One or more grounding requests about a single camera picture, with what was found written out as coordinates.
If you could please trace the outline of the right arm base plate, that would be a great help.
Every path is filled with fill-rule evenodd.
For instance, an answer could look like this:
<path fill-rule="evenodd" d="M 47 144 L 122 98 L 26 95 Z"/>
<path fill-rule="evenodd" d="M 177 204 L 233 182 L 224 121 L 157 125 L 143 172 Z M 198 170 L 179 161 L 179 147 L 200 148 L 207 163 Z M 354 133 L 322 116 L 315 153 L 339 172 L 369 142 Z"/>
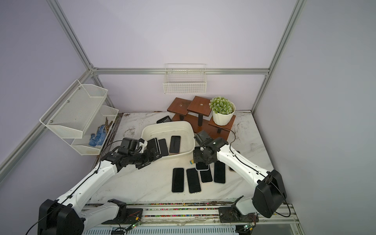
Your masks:
<path fill-rule="evenodd" d="M 237 208 L 220 207 L 218 208 L 219 219 L 221 223 L 251 223 L 259 222 L 259 217 L 255 213 L 243 215 Z"/>

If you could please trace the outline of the dark phone bottom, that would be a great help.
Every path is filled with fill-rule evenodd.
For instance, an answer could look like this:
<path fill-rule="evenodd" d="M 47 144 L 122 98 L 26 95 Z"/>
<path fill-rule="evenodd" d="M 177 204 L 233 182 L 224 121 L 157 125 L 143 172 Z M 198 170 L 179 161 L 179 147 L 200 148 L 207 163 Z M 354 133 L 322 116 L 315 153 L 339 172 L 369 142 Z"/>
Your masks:
<path fill-rule="evenodd" d="M 210 169 L 210 166 L 206 165 L 205 163 L 196 163 L 195 168 L 198 171 L 207 171 Z"/>

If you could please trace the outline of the light blue case phone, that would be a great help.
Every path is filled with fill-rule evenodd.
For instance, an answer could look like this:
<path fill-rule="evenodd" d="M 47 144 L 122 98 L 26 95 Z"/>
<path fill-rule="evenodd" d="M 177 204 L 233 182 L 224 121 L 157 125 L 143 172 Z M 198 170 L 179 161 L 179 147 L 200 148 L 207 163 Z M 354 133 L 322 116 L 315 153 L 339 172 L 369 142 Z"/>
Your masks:
<path fill-rule="evenodd" d="M 199 171 L 201 183 L 213 182 L 211 169 Z"/>

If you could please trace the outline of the white plastic storage box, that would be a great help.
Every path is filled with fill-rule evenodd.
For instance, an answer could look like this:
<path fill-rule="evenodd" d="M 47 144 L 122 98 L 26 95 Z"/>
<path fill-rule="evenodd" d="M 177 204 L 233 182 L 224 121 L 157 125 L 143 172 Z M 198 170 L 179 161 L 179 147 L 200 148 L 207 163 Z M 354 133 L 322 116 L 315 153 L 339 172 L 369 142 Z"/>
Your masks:
<path fill-rule="evenodd" d="M 180 136 L 179 153 L 171 154 L 169 150 L 172 136 Z M 193 128 L 187 121 L 172 121 L 149 125 L 143 129 L 141 138 L 147 142 L 147 149 L 151 149 L 151 147 L 149 147 L 149 141 L 152 139 L 157 139 L 158 141 L 165 139 L 169 155 L 164 156 L 163 158 L 193 158 L 193 151 L 196 142 L 194 139 Z"/>

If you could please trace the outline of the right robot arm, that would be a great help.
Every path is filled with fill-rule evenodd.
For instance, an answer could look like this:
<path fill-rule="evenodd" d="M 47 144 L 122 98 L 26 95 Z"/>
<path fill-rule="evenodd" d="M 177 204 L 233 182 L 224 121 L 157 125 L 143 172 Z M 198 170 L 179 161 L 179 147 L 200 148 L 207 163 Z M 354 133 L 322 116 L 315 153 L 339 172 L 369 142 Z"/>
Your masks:
<path fill-rule="evenodd" d="M 205 131 L 194 137 L 200 146 L 201 154 L 194 157 L 194 162 L 206 165 L 220 161 L 232 168 L 250 186 L 253 194 L 240 197 L 234 204 L 235 211 L 241 215 L 258 212 L 271 218 L 286 201 L 287 193 L 281 174 L 268 171 L 242 156 L 230 143 L 221 137 L 213 139 Z"/>

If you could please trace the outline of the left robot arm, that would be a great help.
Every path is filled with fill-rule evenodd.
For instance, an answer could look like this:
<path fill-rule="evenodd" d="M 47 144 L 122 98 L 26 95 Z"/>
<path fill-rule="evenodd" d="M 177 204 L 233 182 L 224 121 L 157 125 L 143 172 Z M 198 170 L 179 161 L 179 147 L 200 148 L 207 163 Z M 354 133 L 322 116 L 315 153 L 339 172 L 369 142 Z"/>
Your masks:
<path fill-rule="evenodd" d="M 127 204 L 110 199 L 102 206 L 82 211 L 88 200 L 110 178 L 128 165 L 141 169 L 161 158 L 156 138 L 123 138 L 120 146 L 107 152 L 84 179 L 56 200 L 47 199 L 39 208 L 39 235 L 82 235 L 87 230 L 106 221 L 117 224 L 133 219 Z"/>

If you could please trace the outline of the white case phone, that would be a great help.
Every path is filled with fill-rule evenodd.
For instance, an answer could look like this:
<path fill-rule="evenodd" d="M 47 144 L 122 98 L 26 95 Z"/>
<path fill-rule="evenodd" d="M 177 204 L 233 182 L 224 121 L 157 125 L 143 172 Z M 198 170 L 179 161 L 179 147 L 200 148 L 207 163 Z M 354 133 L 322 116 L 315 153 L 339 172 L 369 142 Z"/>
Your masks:
<path fill-rule="evenodd" d="M 157 138 L 153 138 L 147 141 L 147 148 L 151 152 L 154 152 L 157 156 L 161 155 L 159 141 Z"/>
<path fill-rule="evenodd" d="M 162 157 L 168 156 L 169 151 L 168 151 L 166 139 L 160 139 L 160 140 L 158 140 L 158 143 L 159 143 L 159 147 L 160 147 L 160 155 Z"/>

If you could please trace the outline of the pink case phone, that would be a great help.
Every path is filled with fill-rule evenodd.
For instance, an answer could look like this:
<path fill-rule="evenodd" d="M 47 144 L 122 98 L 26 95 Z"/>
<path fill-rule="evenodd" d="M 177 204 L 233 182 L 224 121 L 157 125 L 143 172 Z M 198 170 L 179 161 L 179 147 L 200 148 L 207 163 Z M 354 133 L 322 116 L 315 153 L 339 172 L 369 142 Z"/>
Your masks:
<path fill-rule="evenodd" d="M 198 171 L 195 168 L 189 168 L 186 170 L 189 193 L 199 193 L 201 192 L 201 185 L 199 180 Z"/>

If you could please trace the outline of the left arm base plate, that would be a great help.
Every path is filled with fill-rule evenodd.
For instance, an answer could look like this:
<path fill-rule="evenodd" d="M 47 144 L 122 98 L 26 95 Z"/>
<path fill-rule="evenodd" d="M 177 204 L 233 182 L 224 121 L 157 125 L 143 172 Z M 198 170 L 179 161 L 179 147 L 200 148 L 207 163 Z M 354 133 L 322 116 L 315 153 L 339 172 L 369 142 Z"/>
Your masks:
<path fill-rule="evenodd" d="M 122 209 L 119 214 L 113 220 L 107 220 L 102 225 L 109 224 L 135 224 L 140 221 L 143 215 L 143 209 L 141 208 L 127 208 Z"/>

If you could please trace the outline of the clear case phone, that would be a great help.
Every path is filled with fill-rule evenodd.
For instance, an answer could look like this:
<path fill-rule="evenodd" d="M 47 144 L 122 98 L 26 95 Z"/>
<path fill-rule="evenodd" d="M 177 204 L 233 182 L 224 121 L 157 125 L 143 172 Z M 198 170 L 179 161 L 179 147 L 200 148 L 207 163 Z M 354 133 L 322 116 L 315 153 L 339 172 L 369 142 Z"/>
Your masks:
<path fill-rule="evenodd" d="M 174 168 L 172 174 L 172 187 L 171 191 L 173 193 L 183 193 L 184 192 L 184 168 Z"/>

